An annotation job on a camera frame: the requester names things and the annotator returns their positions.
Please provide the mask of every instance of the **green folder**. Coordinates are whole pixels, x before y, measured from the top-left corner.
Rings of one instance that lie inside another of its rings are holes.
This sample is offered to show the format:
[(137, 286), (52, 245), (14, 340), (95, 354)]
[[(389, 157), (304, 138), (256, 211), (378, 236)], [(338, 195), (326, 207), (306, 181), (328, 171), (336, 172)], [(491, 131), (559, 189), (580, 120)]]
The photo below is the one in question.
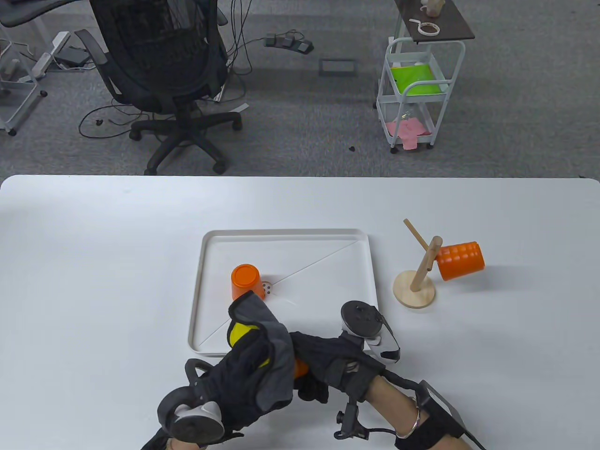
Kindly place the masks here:
[[(394, 77), (396, 86), (398, 86), (398, 90), (401, 94), (403, 94), (404, 90), (415, 81), (431, 81), (436, 79), (431, 72), (431, 68), (426, 64), (394, 67), (392, 68), (392, 76)], [(412, 88), (409, 91), (408, 96), (434, 95), (441, 93), (442, 90), (440, 89), (440, 85), (425, 85)]]

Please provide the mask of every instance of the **wooden peg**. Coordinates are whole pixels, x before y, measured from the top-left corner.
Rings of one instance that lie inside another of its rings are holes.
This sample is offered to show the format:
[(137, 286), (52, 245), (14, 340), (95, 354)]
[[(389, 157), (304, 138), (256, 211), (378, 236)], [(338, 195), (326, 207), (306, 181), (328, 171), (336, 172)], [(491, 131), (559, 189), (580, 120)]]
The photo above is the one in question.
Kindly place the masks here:
[(410, 223), (410, 220), (404, 219), (404, 225), (406, 225), (406, 227), (410, 230), (410, 232), (413, 233), (413, 236), (416, 238), (417, 241), (419, 241), (419, 244), (421, 244), (421, 246), (423, 247), (423, 250), (427, 251), (427, 249), (429, 247), (428, 247), (427, 243), (425, 242), (425, 239), (423, 239), (421, 237), (421, 235), (419, 234), (419, 232), (416, 230), (416, 228), (413, 227), (412, 223)]
[(416, 271), (415, 277), (410, 284), (410, 290), (412, 292), (418, 292), (421, 290), (421, 284), (427, 276), (427, 272), (431, 272), (431, 269), (433, 268), (433, 262), (436, 260), (436, 256), (442, 246), (442, 242), (443, 241), (440, 236), (433, 236), (433, 239), (429, 243), (423, 259), (421, 260), (421, 264)]

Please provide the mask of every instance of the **wrist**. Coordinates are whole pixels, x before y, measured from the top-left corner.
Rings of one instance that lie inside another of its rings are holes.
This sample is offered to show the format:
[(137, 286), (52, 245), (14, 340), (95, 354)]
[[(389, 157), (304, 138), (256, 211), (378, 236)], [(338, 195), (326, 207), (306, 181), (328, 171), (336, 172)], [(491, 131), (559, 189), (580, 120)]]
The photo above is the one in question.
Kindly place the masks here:
[(171, 438), (167, 441), (166, 450), (202, 450), (206, 449), (206, 446), (200, 447), (198, 444), (191, 442), (183, 442), (175, 438)]
[[(371, 382), (366, 400), (394, 427), (399, 436), (407, 435), (413, 428), (419, 413), (415, 402), (377, 376)], [(419, 426), (429, 418), (421, 411)]]

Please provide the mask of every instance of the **chair armrest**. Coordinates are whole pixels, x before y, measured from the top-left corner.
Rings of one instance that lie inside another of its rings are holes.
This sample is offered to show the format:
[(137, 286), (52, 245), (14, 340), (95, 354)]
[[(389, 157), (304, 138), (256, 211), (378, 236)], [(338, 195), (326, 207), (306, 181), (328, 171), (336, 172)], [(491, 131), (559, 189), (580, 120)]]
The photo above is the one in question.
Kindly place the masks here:
[(98, 44), (98, 41), (94, 39), (94, 36), (92, 36), (88, 30), (81, 29), (79, 31), (76, 31), (75, 34), (78, 38), (81, 39), (83, 46), (86, 48), (89, 55), (92, 57), (92, 61), (94, 62), (96, 67), (98, 67), (99, 65), (104, 65), (108, 62), (108, 59), (106, 59), (104, 52), (100, 48), (100, 44)]
[(227, 17), (225, 17), (225, 14), (223, 14), (221, 11), (221, 8), (217, 7), (217, 25), (223, 26), (227, 25), (228, 23), (229, 21), (227, 20)]
[(92, 61), (96, 65), (96, 69), (102, 77), (102, 81), (106, 85), (106, 89), (109, 90), (110, 94), (116, 101), (118, 101), (119, 103), (127, 104), (128, 101), (125, 99), (125, 96), (123, 94), (117, 93), (112, 81), (110, 81), (109, 75), (106, 73), (106, 67), (109, 63), (109, 60), (106, 58), (106, 55), (100, 48), (100, 44), (98, 44), (98, 41), (94, 39), (94, 36), (92, 36), (90, 32), (86, 29), (76, 31), (75, 34), (78, 38), (81, 39), (83, 46), (88, 51), (89, 55), (92, 57)]

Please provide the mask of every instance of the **office chair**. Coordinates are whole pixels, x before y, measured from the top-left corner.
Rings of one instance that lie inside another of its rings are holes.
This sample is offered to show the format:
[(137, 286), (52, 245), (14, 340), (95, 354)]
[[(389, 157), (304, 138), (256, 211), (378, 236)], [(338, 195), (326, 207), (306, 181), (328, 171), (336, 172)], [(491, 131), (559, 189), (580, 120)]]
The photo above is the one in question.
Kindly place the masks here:
[(231, 122), (242, 129), (242, 117), (227, 112), (192, 118), (195, 101), (217, 95), (227, 78), (227, 52), (218, 31), (227, 19), (217, 0), (91, 0), (94, 16), (108, 48), (104, 53), (88, 30), (76, 32), (91, 55), (113, 98), (141, 111), (173, 114), (175, 120), (145, 120), (131, 125), (129, 137), (142, 131), (167, 136), (144, 175), (181, 142), (192, 141), (214, 161), (217, 174), (227, 160), (202, 133)]

